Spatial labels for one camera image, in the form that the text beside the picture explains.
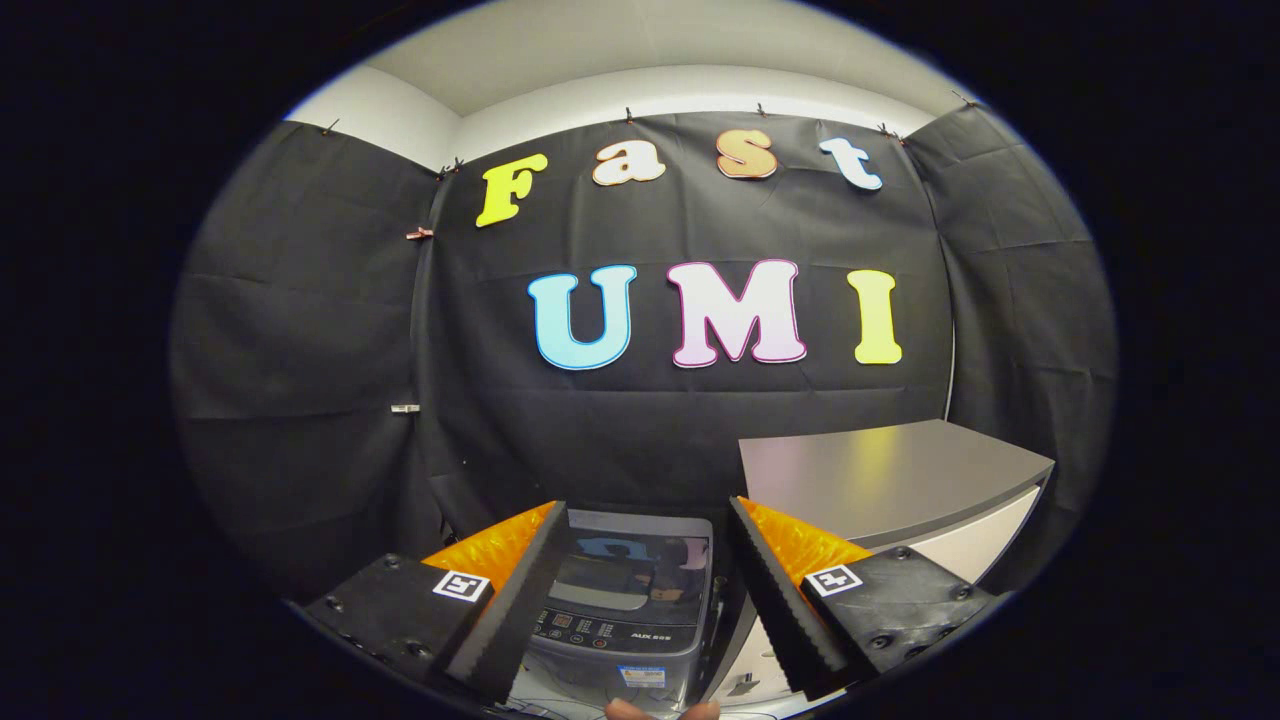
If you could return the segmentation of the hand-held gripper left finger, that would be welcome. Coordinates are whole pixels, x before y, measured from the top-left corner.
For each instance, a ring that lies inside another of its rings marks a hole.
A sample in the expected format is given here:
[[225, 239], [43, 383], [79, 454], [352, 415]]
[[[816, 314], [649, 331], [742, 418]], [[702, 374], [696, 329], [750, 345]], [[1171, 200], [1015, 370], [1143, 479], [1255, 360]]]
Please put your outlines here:
[[305, 605], [302, 616], [412, 688], [502, 705], [568, 536], [567, 505], [543, 503], [426, 559], [387, 553]]

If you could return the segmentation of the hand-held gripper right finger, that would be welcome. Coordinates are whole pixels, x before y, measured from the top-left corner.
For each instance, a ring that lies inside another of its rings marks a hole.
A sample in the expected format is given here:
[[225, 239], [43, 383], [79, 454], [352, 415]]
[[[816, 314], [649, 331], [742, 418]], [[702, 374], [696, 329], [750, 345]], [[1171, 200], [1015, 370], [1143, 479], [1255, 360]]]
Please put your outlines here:
[[873, 553], [749, 498], [730, 500], [730, 537], [788, 687], [808, 700], [901, 675], [1002, 606], [919, 550]]

